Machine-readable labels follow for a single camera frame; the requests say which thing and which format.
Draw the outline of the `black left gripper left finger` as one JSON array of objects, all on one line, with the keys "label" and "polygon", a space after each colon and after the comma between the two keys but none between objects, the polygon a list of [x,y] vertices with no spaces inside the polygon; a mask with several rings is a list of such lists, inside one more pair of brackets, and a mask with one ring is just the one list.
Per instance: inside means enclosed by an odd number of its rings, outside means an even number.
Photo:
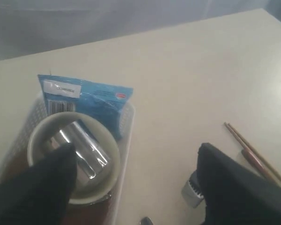
[{"label": "black left gripper left finger", "polygon": [[59,225],[77,176],[75,147],[61,145],[0,184],[0,225]]}]

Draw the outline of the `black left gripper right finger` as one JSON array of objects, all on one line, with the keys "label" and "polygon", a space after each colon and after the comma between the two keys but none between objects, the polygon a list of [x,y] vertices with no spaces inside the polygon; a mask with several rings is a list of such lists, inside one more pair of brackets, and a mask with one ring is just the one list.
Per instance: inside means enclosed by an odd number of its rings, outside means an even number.
[{"label": "black left gripper right finger", "polygon": [[202,143],[197,179],[205,225],[281,225],[281,187],[253,174],[210,143]]}]

